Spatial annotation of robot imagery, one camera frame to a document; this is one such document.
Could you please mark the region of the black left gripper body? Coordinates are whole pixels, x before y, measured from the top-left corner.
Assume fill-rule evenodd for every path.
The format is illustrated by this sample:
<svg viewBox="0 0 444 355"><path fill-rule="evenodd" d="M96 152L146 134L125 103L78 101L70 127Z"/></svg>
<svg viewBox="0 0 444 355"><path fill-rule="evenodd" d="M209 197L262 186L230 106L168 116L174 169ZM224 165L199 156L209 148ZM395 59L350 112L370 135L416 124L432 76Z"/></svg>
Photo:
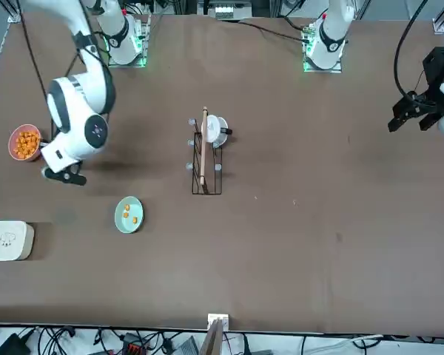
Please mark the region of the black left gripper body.
<svg viewBox="0 0 444 355"><path fill-rule="evenodd" d="M428 88L417 96L417 100L434 108L418 108L421 115L444 112L444 94L440 85L444 80L444 47L435 47L424 59L423 69Z"/></svg>

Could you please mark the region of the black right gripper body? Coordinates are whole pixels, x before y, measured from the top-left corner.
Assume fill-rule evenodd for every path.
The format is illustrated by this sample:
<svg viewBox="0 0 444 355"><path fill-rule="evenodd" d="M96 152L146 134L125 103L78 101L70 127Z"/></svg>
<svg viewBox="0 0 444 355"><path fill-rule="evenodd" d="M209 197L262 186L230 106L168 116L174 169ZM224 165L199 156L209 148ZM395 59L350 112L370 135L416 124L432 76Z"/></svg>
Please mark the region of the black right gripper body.
<svg viewBox="0 0 444 355"><path fill-rule="evenodd" d="M87 183L86 177L81 174L82 164L83 162L79 161L67 167L68 183L77 186L84 186Z"/></svg>

